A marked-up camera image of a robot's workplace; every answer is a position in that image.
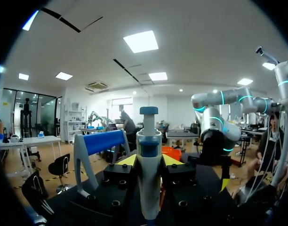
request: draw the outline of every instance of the square ceiling light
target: square ceiling light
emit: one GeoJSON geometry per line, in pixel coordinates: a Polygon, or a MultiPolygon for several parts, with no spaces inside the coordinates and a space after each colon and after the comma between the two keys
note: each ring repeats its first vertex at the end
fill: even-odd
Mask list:
{"type": "Polygon", "coordinates": [[[19,74],[18,74],[18,78],[27,81],[27,80],[29,79],[29,75],[19,73],[19,74]]]}
{"type": "Polygon", "coordinates": [[[73,76],[63,73],[63,72],[60,72],[57,76],[55,76],[55,78],[62,79],[62,80],[69,80],[71,77],[73,76]]]}
{"type": "Polygon", "coordinates": [[[159,49],[153,31],[133,34],[123,38],[133,53],[159,49]]]}
{"type": "Polygon", "coordinates": [[[247,85],[251,84],[252,82],[253,82],[253,80],[251,80],[251,79],[241,79],[237,84],[247,86],[247,85]]]}
{"type": "Polygon", "coordinates": [[[265,68],[267,68],[268,70],[273,70],[273,69],[275,69],[275,67],[276,67],[276,65],[275,64],[272,64],[272,63],[264,63],[263,65],[262,65],[263,67],[265,67],[265,68]]]}
{"type": "Polygon", "coordinates": [[[167,80],[168,79],[166,72],[151,73],[148,75],[152,81],[161,81],[161,80],[167,80]]]}
{"type": "Polygon", "coordinates": [[[33,13],[33,15],[27,21],[27,23],[23,26],[23,30],[28,31],[30,29],[31,24],[32,24],[33,20],[35,19],[38,12],[39,11],[37,10],[35,13],[33,13]]]}

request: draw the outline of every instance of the ceiling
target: ceiling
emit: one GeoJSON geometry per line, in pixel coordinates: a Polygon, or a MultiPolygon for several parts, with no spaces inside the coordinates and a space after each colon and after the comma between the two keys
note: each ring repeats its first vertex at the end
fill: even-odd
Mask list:
{"type": "Polygon", "coordinates": [[[277,82],[274,72],[262,67],[265,60],[256,48],[262,45],[280,61],[288,60],[281,34],[248,0],[52,0],[46,8],[80,30],[103,18],[78,33],[40,11],[8,56],[6,84],[79,90],[94,81],[110,89],[139,86],[117,59],[139,81],[149,79],[145,73],[166,72],[168,80],[155,85],[216,89],[237,86],[245,77],[254,80],[253,90],[266,92],[277,82]],[[159,49],[134,54],[123,37],[149,30],[159,49]],[[60,71],[73,77],[56,79],[60,71]],[[29,80],[19,80],[18,73],[28,74],[29,80]]]}

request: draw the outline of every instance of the white robotic arm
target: white robotic arm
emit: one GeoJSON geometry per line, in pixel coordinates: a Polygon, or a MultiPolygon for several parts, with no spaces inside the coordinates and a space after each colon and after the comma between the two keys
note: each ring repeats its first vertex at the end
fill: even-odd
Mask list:
{"type": "Polygon", "coordinates": [[[225,152],[229,152],[234,148],[241,136],[241,131],[238,126],[225,121],[217,109],[207,108],[208,106],[239,102],[242,113],[246,114],[256,112],[271,114],[278,107],[271,98],[253,98],[248,87],[224,90],[218,93],[194,94],[191,100],[201,125],[201,141],[204,143],[206,139],[216,136],[217,138],[213,139],[223,143],[223,151],[225,152]]]}
{"type": "Polygon", "coordinates": [[[110,119],[100,117],[96,112],[92,111],[91,115],[88,117],[88,123],[92,124],[92,122],[96,120],[100,120],[104,127],[107,127],[107,125],[112,122],[110,119]]]}

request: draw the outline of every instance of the glass wall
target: glass wall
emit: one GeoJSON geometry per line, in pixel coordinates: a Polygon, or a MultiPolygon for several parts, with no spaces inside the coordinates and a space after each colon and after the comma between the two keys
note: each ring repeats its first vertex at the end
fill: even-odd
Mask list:
{"type": "Polygon", "coordinates": [[[7,136],[12,134],[13,128],[13,106],[15,103],[16,91],[10,89],[3,89],[2,100],[0,107],[0,119],[3,122],[4,127],[6,128],[7,136]]]}
{"type": "Polygon", "coordinates": [[[55,127],[56,127],[56,136],[60,136],[60,109],[61,109],[61,101],[62,97],[57,98],[57,104],[56,104],[56,121],[55,121],[55,127]]]}
{"type": "Polygon", "coordinates": [[[39,131],[44,131],[46,136],[55,136],[55,103],[55,97],[4,89],[0,119],[7,135],[36,137],[39,131]]]}

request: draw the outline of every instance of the computer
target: computer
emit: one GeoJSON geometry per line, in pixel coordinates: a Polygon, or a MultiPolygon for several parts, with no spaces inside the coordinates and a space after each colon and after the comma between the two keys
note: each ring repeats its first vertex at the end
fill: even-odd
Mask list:
{"type": "Polygon", "coordinates": [[[110,123],[108,124],[110,131],[118,130],[117,126],[115,123],[110,123]]]}

